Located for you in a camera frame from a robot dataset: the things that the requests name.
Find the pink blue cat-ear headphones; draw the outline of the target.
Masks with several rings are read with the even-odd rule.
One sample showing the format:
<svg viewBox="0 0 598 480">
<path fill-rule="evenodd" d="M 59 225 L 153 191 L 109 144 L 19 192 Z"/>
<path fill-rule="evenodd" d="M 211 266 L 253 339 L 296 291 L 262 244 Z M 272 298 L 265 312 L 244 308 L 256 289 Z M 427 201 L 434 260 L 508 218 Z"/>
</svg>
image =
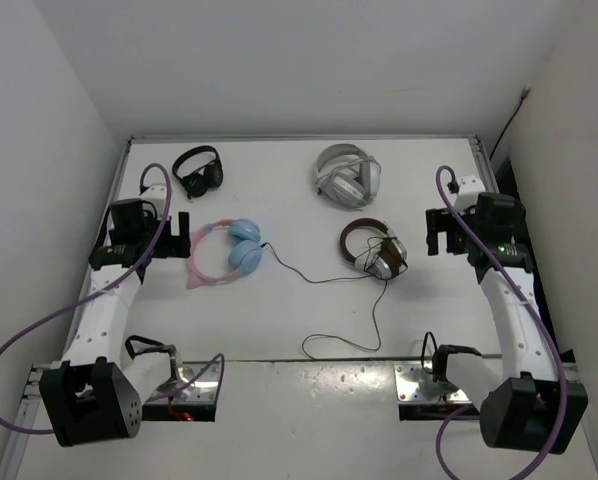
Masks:
<svg viewBox="0 0 598 480">
<path fill-rule="evenodd" d="M 235 241 L 228 257 L 229 271 L 219 277 L 204 274 L 196 265 L 195 253 L 201 241 L 214 230 L 225 229 Z M 231 283 L 254 272 L 262 259 L 260 227 L 247 218 L 221 219 L 208 223 L 190 234 L 190 250 L 187 258 L 188 279 L 186 288 L 193 290 L 202 286 Z"/>
</svg>

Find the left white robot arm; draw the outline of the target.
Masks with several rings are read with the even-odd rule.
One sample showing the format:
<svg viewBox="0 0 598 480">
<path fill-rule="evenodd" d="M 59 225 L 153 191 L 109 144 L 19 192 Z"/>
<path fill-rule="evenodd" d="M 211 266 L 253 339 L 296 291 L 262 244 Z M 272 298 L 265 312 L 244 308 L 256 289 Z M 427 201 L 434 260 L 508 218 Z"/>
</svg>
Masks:
<svg viewBox="0 0 598 480">
<path fill-rule="evenodd" d="M 153 258 L 186 258 L 190 241 L 172 234 L 167 193 L 150 187 L 111 203 L 112 228 L 103 228 L 90 256 L 93 300 L 84 306 L 72 343 L 40 379 L 40 394 L 58 443 L 72 447 L 133 438 L 142 408 L 180 380 L 173 345 L 135 337 L 126 326 L 133 300 Z"/>
</svg>

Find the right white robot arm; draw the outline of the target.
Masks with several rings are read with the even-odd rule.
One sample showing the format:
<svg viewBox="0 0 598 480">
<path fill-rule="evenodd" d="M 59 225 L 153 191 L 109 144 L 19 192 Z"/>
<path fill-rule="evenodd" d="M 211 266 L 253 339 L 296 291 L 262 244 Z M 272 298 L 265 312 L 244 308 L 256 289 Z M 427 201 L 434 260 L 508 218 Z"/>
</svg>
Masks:
<svg viewBox="0 0 598 480">
<path fill-rule="evenodd" d="M 432 379 L 459 389 L 479 413 L 487 446 L 554 455 L 567 449 L 588 405 L 585 387 L 561 383 L 544 326 L 533 303 L 534 265 L 525 245 L 513 241 L 524 221 L 522 203 L 508 195 L 481 192 L 467 209 L 426 212 L 429 255 L 446 250 L 466 255 L 490 306 L 502 355 L 496 373 L 474 347 L 440 345 L 432 357 Z"/>
</svg>

